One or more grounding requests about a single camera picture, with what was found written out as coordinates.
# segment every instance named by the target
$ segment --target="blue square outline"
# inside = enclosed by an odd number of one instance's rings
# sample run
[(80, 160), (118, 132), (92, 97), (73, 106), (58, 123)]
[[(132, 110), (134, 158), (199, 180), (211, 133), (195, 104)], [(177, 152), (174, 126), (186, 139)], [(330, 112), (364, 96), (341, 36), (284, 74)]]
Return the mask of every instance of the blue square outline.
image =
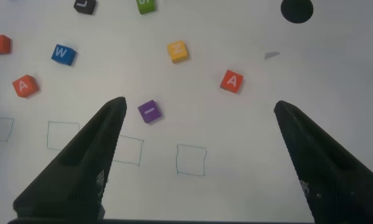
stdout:
[(134, 163), (134, 162), (124, 162), (124, 161), (119, 161), (119, 160), (116, 160), (116, 159), (113, 159), (113, 161), (114, 161), (114, 162), (125, 163), (125, 164), (134, 164), (134, 165), (140, 166), (140, 164), (141, 164), (141, 159), (142, 159), (142, 147), (143, 147), (144, 139), (137, 139), (137, 138), (132, 138), (132, 137), (123, 136), (123, 135), (119, 135), (119, 136), (118, 136), (118, 138), (120, 138), (120, 137), (124, 137), (124, 138), (129, 138), (129, 139), (135, 139), (135, 140), (142, 141), (141, 149), (140, 149), (140, 151), (139, 151), (139, 162), (136, 164), (136, 163)]
[(10, 119), (10, 120), (12, 120), (11, 131), (7, 135), (6, 140), (0, 140), (0, 142), (7, 142), (9, 140), (9, 137), (11, 137), (11, 134), (12, 134), (14, 119), (13, 118), (0, 118), (0, 119)]
[(54, 149), (54, 148), (50, 148), (48, 145), (49, 145), (49, 124), (50, 123), (55, 123), (55, 124), (77, 124), (78, 125), (78, 131), (80, 132), (80, 124), (79, 123), (76, 123), (76, 122), (61, 122), (61, 121), (48, 121), (48, 132), (47, 132), (47, 149), (51, 149), (51, 150), (56, 150), (56, 151), (61, 151), (63, 149)]
[[(189, 146), (189, 147), (196, 147), (196, 148), (198, 148), (198, 149), (205, 149), (205, 155), (204, 155), (204, 158), (203, 158), (203, 175), (188, 174), (188, 173), (180, 172), (180, 171), (178, 170), (178, 154), (179, 154), (179, 146)], [(176, 174), (187, 174), (187, 175), (194, 175), (194, 176), (197, 176), (197, 177), (203, 177), (203, 176), (205, 176), (205, 158), (207, 157), (207, 148), (206, 148), (206, 147), (192, 146), (192, 145), (187, 145), (187, 144), (177, 144), (177, 145), (176, 145), (176, 149), (177, 149), (177, 152), (176, 152), (176, 159), (175, 159), (175, 163), (176, 163)]]

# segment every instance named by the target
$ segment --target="black dot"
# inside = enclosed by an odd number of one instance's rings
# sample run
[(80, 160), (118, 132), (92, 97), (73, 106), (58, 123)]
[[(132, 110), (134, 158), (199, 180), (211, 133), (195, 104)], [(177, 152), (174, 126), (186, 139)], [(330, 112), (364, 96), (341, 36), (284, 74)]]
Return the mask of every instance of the black dot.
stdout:
[(310, 0), (283, 0), (280, 9), (285, 19), (296, 24), (306, 22), (313, 14)]

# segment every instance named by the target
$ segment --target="white surface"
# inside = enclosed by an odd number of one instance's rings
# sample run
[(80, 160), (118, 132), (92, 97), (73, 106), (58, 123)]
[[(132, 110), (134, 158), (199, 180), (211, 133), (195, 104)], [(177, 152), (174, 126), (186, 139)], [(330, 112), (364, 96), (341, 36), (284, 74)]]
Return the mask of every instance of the white surface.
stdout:
[[(0, 142), (0, 223), (13, 200), (56, 156), (47, 121), (82, 126), (108, 100), (126, 96), (121, 130), (144, 139), (141, 166), (113, 163), (103, 197), (107, 218), (313, 221), (273, 108), (295, 104), (373, 171), (373, 0), (314, 1), (291, 24), (280, 0), (158, 0), (141, 16), (135, 1), (98, 0), (94, 16), (73, 1), (0, 0), (0, 117), (15, 119)], [(184, 40), (177, 65), (168, 43)], [(50, 59), (56, 44), (77, 51), (72, 67)], [(265, 52), (280, 55), (264, 61)], [(227, 69), (239, 95), (219, 89)], [(12, 82), (36, 77), (26, 100)], [(164, 119), (143, 122), (154, 99)], [(176, 145), (204, 146), (204, 177), (177, 175)]]

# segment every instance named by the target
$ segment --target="black letter block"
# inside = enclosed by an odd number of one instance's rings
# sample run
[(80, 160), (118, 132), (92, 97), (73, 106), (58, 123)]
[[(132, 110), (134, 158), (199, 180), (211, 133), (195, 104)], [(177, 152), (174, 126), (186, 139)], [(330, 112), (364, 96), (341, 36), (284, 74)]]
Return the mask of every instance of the black letter block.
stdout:
[(96, 4), (97, 0), (75, 0), (74, 9), (77, 12), (92, 15)]

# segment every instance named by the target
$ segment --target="purple letter block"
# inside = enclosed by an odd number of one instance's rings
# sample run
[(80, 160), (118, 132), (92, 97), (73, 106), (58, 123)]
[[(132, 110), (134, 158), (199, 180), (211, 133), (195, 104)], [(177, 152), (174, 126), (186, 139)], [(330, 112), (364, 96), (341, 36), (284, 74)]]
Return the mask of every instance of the purple letter block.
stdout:
[(148, 124), (155, 119), (158, 119), (161, 117), (161, 113), (159, 108), (157, 107), (156, 102), (154, 100), (151, 100), (141, 106), (138, 107), (139, 112), (142, 115), (143, 121)]

